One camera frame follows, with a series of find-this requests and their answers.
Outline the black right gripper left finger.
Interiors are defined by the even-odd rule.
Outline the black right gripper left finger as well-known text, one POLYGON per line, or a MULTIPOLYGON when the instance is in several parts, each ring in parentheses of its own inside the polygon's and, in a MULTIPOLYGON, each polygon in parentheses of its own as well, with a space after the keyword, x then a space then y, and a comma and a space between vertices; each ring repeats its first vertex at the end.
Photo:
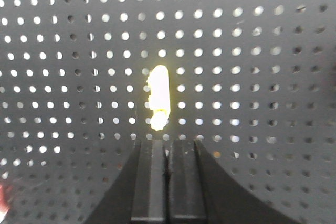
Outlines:
POLYGON ((166 223, 166 154, 161 140, 137 142, 86 223, 166 223))

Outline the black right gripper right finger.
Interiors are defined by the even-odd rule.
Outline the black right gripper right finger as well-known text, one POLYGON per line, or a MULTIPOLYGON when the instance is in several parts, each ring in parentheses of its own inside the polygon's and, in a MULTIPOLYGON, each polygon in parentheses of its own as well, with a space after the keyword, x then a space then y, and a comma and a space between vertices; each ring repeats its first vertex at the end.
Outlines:
POLYGON ((295 223, 237 183, 200 141, 174 141, 169 172, 170 223, 295 223))

